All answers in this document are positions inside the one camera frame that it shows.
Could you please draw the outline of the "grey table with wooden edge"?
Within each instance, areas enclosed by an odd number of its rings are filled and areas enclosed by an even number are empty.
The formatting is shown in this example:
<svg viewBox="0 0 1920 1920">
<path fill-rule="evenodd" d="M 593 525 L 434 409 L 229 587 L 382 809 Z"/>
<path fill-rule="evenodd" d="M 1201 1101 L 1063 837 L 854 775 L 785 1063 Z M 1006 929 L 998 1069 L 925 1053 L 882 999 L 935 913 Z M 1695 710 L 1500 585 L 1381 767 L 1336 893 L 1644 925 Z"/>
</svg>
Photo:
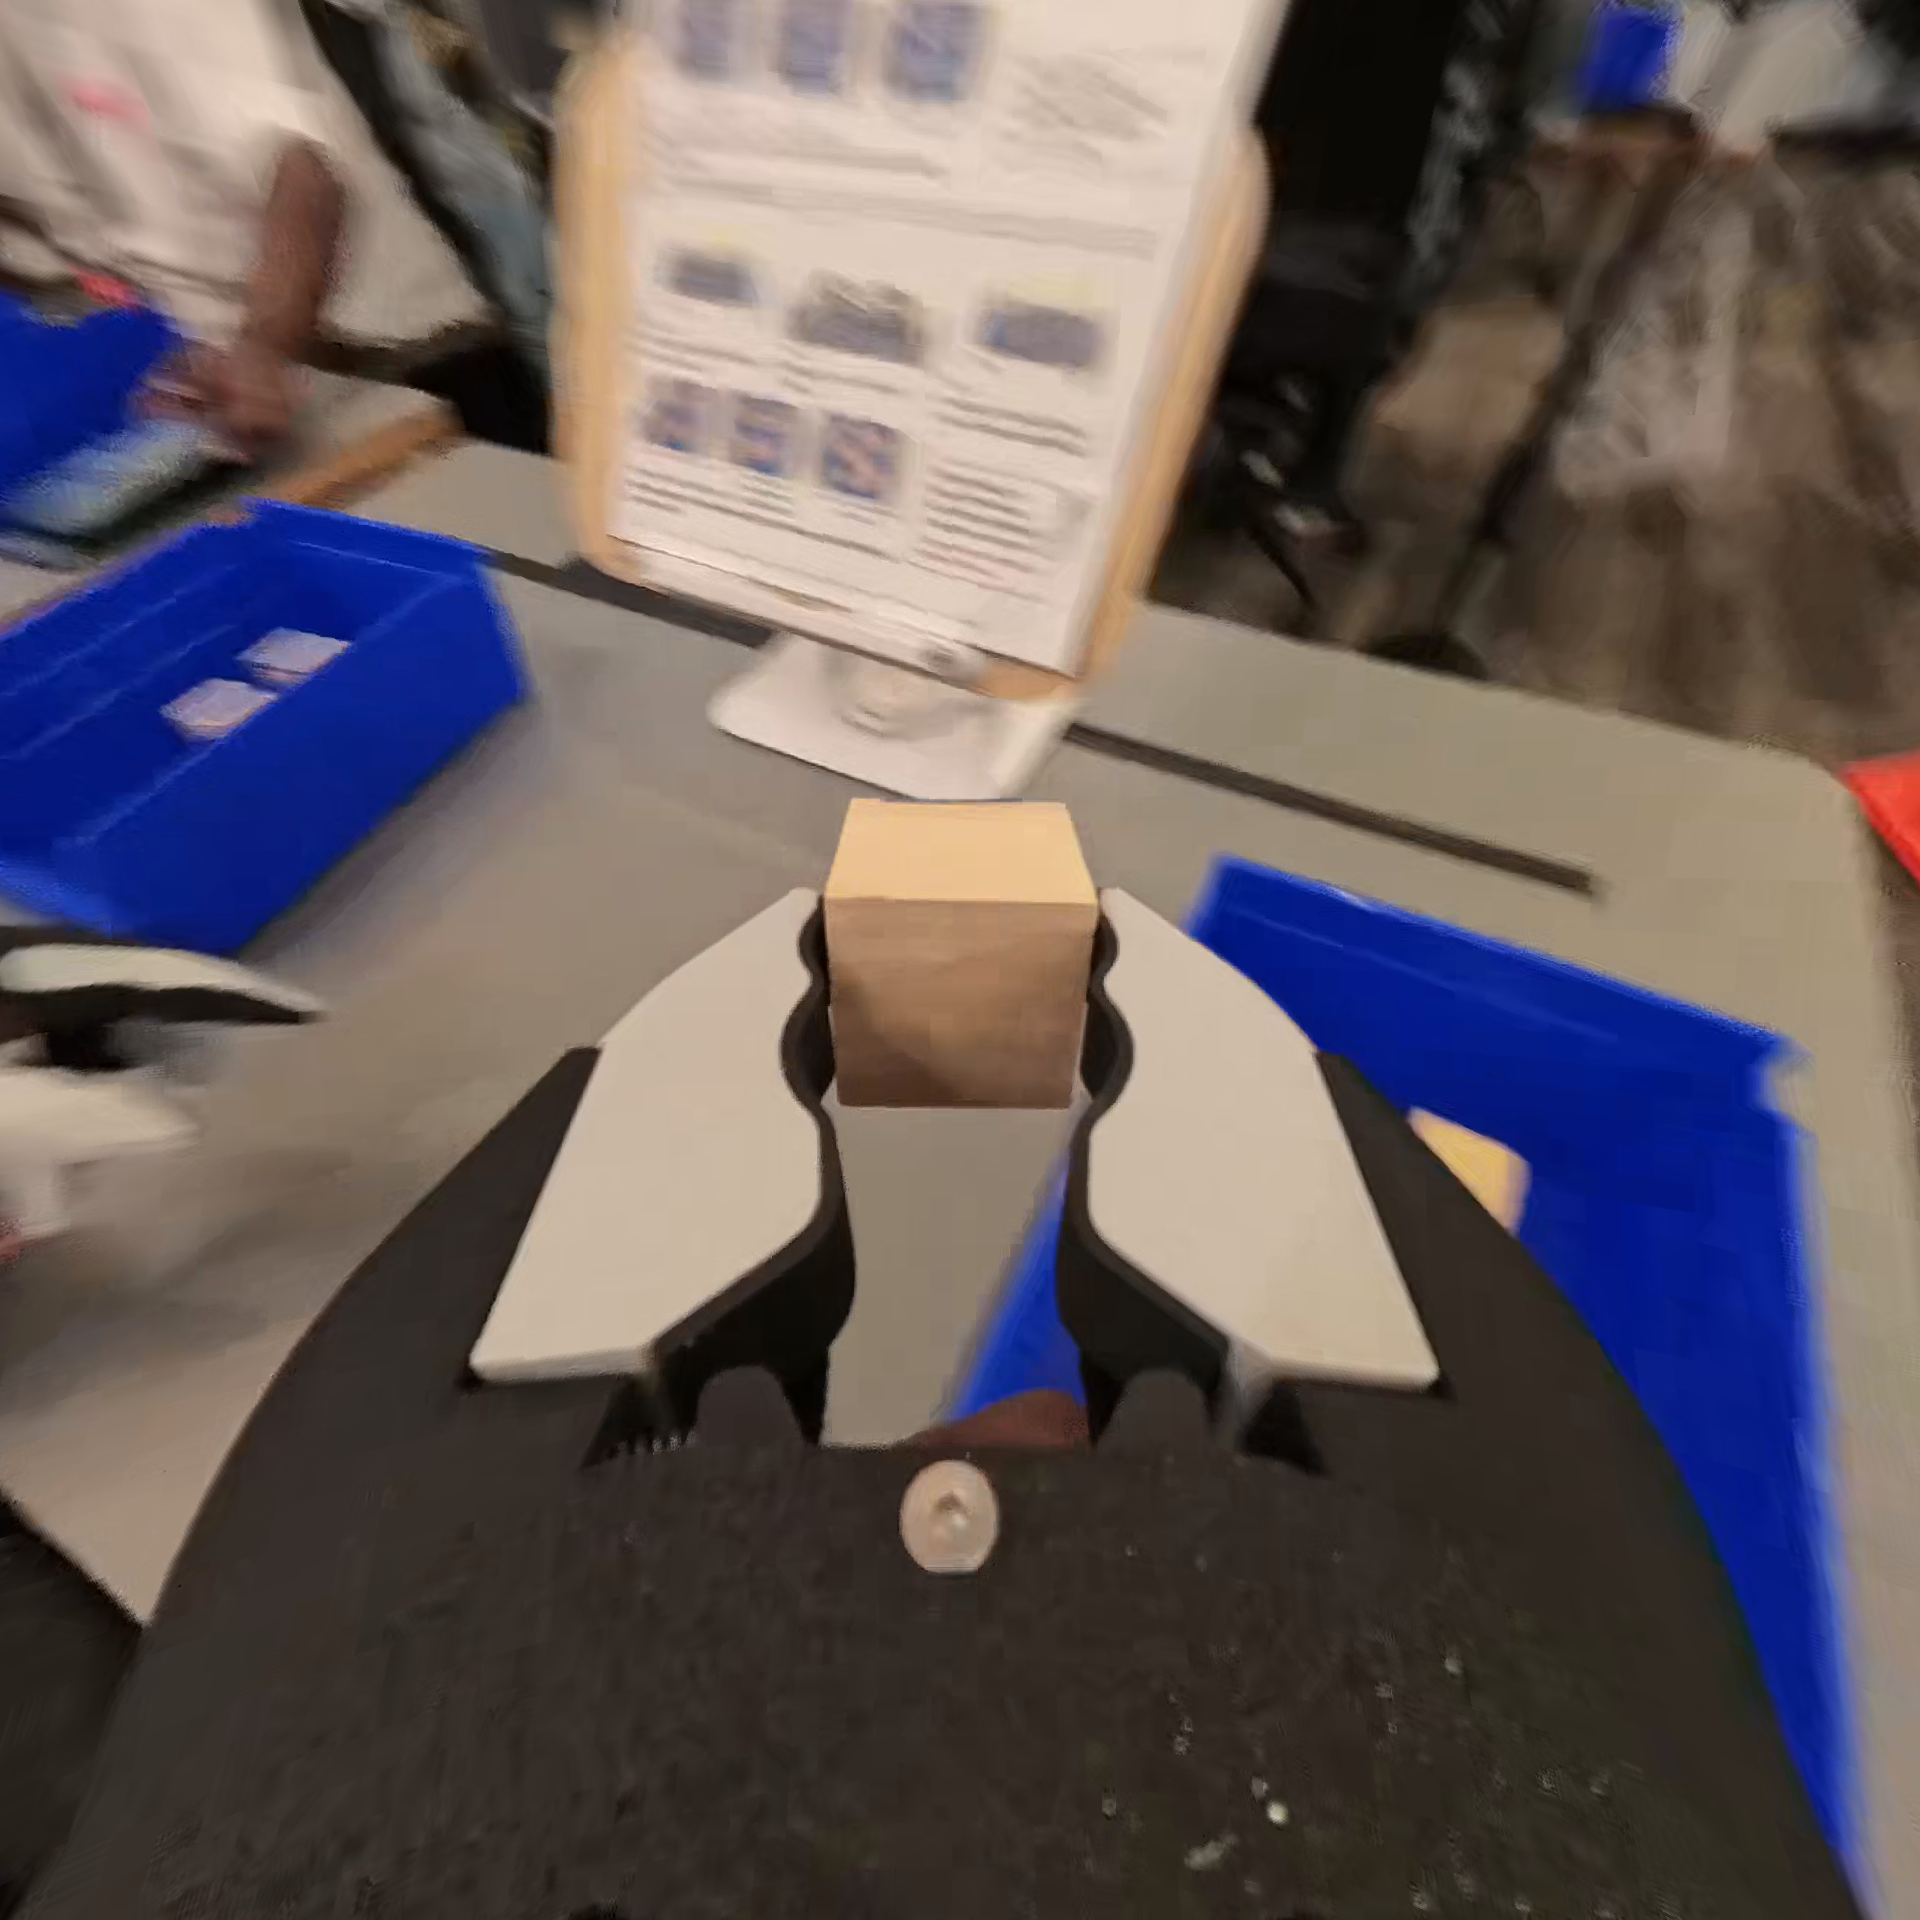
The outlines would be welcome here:
<svg viewBox="0 0 1920 1920">
<path fill-rule="evenodd" d="M 5 559 L 2 623 L 10 625 L 30 613 L 90 585 L 96 579 L 112 576 L 135 559 L 143 559 L 156 545 L 166 544 L 175 534 L 192 532 L 206 524 L 229 525 L 245 520 L 261 503 L 325 511 L 343 510 L 393 480 L 407 465 L 439 457 L 462 440 L 464 430 L 456 414 L 437 400 L 424 400 L 407 414 L 357 430 L 348 439 L 334 439 L 322 453 L 276 471 L 254 489 L 229 486 L 196 511 L 170 517 L 78 568 L 52 572 L 48 566 L 30 566 L 22 559 Z"/>
</svg>

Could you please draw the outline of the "grey padded case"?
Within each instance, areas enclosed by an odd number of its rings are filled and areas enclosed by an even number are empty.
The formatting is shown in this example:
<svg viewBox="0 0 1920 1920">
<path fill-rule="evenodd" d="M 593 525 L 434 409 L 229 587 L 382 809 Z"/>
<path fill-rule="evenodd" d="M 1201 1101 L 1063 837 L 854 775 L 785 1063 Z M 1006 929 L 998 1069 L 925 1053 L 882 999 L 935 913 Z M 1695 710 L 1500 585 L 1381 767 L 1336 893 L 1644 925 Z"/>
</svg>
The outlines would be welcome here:
<svg viewBox="0 0 1920 1920">
<path fill-rule="evenodd" d="M 188 421 L 143 419 L 66 453 L 5 496 L 14 534 L 85 544 L 192 486 L 213 465 L 213 437 Z"/>
</svg>

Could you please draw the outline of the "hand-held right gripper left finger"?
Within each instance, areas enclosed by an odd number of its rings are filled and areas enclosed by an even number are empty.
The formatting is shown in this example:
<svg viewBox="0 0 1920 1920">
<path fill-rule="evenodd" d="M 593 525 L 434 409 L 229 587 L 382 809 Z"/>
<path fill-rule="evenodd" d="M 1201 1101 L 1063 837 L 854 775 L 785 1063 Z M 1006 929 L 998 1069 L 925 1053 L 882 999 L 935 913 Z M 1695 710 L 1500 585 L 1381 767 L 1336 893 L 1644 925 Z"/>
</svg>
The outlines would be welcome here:
<svg viewBox="0 0 1920 1920">
<path fill-rule="evenodd" d="M 628 1380 L 680 1436 L 758 1367 L 817 1440 L 856 1281 L 832 1075 L 822 901 L 793 889 L 601 1038 L 470 1376 Z"/>
</svg>

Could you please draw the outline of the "wood and white document stand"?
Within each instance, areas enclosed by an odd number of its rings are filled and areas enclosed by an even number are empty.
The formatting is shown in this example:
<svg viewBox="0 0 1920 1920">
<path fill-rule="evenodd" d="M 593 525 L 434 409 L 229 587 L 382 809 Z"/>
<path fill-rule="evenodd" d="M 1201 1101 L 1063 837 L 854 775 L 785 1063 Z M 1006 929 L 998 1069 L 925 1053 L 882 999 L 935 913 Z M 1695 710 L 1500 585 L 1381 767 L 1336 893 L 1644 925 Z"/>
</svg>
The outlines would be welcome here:
<svg viewBox="0 0 1920 1920">
<path fill-rule="evenodd" d="M 728 585 L 719 566 L 650 557 L 614 531 L 618 403 L 632 361 L 623 285 L 637 261 L 628 216 L 639 182 L 628 107 L 637 52 L 634 30 L 613 27 L 560 84 L 552 424 L 566 519 L 589 582 L 632 590 L 661 616 L 760 649 L 709 703 L 711 721 L 735 741 L 892 800 L 1021 796 L 1136 623 L 1199 449 L 1270 207 L 1257 135 L 1236 132 L 1221 180 L 1206 189 L 1197 257 L 1183 269 L 1178 316 L 1121 469 L 1118 525 L 1069 663 L 1020 663 L 978 640 L 912 640 L 904 655 L 892 655 L 830 633 L 828 609 L 802 591 Z"/>
</svg>

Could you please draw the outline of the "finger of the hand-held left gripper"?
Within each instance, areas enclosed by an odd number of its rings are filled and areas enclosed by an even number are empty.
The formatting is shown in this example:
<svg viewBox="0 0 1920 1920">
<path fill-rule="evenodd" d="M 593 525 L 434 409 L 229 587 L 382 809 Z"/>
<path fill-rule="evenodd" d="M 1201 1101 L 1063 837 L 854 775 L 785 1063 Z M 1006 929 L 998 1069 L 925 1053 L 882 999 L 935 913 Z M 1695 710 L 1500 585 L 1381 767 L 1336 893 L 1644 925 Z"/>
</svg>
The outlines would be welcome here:
<svg viewBox="0 0 1920 1920">
<path fill-rule="evenodd" d="M 121 1040 L 298 1025 L 322 1000 L 201 951 L 106 940 L 79 927 L 2 929 L 2 1041 Z"/>
<path fill-rule="evenodd" d="M 32 1246 L 69 1225 L 86 1168 L 192 1145 L 190 1109 L 143 1072 L 71 1072 L 5 1049 L 2 1244 Z"/>
</svg>

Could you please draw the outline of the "printed instruction sheet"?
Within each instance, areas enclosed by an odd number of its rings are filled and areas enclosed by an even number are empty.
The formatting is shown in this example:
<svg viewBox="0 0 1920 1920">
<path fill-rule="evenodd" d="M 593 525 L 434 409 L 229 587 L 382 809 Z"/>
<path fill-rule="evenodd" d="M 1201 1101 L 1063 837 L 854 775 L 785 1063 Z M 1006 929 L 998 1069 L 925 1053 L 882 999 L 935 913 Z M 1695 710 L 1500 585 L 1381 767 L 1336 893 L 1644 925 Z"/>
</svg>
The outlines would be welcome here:
<svg viewBox="0 0 1920 1920">
<path fill-rule="evenodd" d="M 1285 4 L 641 4 L 608 532 L 902 665 L 1076 669 Z"/>
</svg>

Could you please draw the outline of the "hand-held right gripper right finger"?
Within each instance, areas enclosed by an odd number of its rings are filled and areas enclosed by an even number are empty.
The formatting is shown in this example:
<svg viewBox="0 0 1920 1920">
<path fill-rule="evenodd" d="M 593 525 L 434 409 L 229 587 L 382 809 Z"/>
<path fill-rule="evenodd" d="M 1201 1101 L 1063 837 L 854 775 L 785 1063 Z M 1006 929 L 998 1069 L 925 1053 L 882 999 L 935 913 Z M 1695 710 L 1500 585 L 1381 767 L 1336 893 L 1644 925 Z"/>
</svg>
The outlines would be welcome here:
<svg viewBox="0 0 1920 1920">
<path fill-rule="evenodd" d="M 1177 1376 L 1240 1444 L 1294 1384 L 1442 1377 L 1329 1063 L 1244 973 L 1096 893 L 1054 1299 L 1087 1427 Z"/>
</svg>

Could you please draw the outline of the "person's right hand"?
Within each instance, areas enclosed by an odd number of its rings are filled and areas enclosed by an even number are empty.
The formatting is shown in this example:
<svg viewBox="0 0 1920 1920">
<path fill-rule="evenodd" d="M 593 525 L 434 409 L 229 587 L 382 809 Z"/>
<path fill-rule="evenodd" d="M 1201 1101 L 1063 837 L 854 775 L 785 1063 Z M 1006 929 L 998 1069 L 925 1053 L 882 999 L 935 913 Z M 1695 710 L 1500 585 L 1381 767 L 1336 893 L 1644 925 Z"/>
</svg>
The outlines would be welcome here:
<svg viewBox="0 0 1920 1920">
<path fill-rule="evenodd" d="M 902 1440 L 904 1449 L 938 1453 L 1079 1451 L 1087 1444 L 1085 1408 L 1054 1388 L 1023 1389 Z"/>
</svg>

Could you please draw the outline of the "black office chair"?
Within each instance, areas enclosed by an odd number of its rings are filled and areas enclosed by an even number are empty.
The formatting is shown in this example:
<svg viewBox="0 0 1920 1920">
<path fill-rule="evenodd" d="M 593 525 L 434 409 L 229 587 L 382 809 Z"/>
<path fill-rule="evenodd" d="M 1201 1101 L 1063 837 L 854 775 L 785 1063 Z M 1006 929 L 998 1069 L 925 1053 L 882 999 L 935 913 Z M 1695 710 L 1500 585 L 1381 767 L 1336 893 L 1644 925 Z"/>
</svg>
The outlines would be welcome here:
<svg viewBox="0 0 1920 1920">
<path fill-rule="evenodd" d="M 1206 510 L 1317 615 L 1304 549 L 1367 545 L 1353 439 L 1444 289 L 1502 139 L 1535 4 L 1286 4 L 1257 99 L 1264 240 L 1212 404 Z"/>
</svg>

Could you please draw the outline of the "orange traffic cone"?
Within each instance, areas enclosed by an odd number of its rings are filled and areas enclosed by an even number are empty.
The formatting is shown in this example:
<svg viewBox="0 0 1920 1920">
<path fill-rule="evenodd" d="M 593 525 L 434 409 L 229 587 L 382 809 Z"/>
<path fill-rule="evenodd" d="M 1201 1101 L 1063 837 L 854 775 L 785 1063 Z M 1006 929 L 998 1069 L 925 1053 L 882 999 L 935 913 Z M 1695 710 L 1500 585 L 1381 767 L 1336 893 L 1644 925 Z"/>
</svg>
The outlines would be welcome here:
<svg viewBox="0 0 1920 1920">
<path fill-rule="evenodd" d="M 1866 827 L 1911 880 L 1920 878 L 1917 776 L 1917 750 L 1858 759 L 1839 767 L 1839 782 L 1856 800 Z"/>
</svg>

